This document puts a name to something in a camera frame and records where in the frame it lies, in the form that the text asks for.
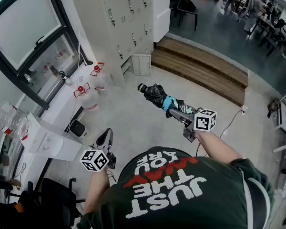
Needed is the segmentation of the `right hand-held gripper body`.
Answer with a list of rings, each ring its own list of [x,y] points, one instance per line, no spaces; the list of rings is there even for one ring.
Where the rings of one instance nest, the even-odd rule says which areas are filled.
[[[195,140],[195,132],[211,132],[216,125],[217,112],[210,109],[201,109],[190,114],[184,122],[183,136],[190,142]]]

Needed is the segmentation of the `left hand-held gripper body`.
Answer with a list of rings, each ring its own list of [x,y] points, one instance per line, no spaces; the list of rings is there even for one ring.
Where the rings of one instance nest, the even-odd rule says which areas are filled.
[[[91,172],[101,172],[104,168],[115,169],[116,157],[111,152],[112,145],[103,147],[87,147],[80,157],[80,163],[86,170]]]

